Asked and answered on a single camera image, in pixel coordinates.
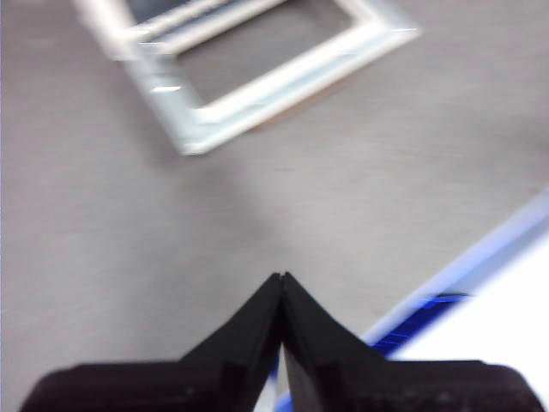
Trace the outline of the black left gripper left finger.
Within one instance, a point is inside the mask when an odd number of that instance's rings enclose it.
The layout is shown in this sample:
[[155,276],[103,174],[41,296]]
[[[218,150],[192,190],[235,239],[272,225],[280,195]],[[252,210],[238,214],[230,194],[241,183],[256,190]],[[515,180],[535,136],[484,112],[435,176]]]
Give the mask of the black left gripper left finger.
[[82,364],[46,374],[23,411],[252,411],[275,366],[281,275],[271,275],[178,360]]

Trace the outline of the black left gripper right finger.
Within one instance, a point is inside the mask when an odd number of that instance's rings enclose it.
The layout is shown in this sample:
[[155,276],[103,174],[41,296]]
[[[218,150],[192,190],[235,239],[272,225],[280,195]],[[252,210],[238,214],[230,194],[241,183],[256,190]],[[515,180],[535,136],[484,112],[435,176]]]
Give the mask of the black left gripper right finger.
[[282,337],[295,411],[541,411],[516,370],[480,360],[389,360],[334,319],[290,273]]

